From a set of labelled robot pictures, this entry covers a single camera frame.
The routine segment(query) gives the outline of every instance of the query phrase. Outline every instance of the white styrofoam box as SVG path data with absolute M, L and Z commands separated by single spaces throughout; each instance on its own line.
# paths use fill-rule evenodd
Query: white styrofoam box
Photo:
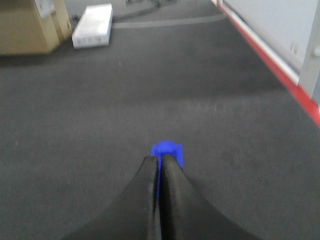
M 75 49 L 109 44 L 113 10 L 111 4 L 87 6 L 72 34 Z

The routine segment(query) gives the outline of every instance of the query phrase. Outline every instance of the red stripe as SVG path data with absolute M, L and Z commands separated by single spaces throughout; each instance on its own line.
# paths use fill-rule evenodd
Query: red stripe
M 313 119 L 313 121 L 320 127 L 320 109 L 319 105 L 311 99 L 307 93 L 303 90 L 303 88 L 299 85 L 296 85 L 290 77 L 278 67 L 278 65 L 270 58 L 264 50 L 252 39 L 252 37 L 244 31 L 244 29 L 239 25 L 232 17 L 230 17 L 229 13 L 225 10 L 225 8 L 218 2 L 218 7 L 226 13 L 229 17 L 230 21 L 237 28 L 237 30 L 241 33 L 247 43 L 254 49 L 254 51 L 258 54 L 258 56 L 263 60 L 263 62 L 268 66 L 271 72 L 279 79 L 279 81 L 288 89 L 291 95 L 295 98 L 295 100 L 302 106 L 302 108 L 309 114 L 309 116 Z

